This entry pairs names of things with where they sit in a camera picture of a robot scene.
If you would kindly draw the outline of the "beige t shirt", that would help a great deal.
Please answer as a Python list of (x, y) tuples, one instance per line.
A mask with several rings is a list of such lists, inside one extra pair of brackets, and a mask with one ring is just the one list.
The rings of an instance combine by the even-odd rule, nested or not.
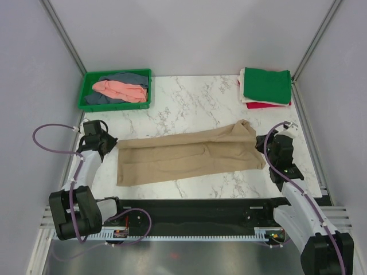
[(261, 170), (256, 132), (246, 120), (194, 132), (121, 140), (117, 144), (117, 185), (123, 187)]

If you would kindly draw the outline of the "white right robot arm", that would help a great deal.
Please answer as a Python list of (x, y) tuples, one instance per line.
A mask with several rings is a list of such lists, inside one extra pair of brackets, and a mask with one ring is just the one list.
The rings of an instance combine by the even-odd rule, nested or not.
[(263, 242), (288, 241), (300, 252), (304, 274), (352, 274), (354, 242), (337, 229), (314, 199), (292, 161), (292, 139), (273, 131), (256, 138), (256, 149), (270, 162), (270, 177), (281, 198), (224, 200), (118, 200), (109, 225), (127, 223), (130, 237), (244, 238), (264, 230)]

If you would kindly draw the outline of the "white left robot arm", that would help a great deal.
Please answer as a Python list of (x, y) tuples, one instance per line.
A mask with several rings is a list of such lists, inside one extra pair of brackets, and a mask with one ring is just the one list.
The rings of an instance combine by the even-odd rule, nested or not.
[(84, 122), (83, 130), (76, 151), (80, 163), (62, 189), (49, 196), (55, 231), (62, 241), (77, 238), (84, 242), (87, 236), (99, 233), (106, 220), (121, 225), (126, 218), (116, 197), (96, 199), (91, 191), (95, 175), (117, 144), (117, 138), (108, 133), (102, 120)]

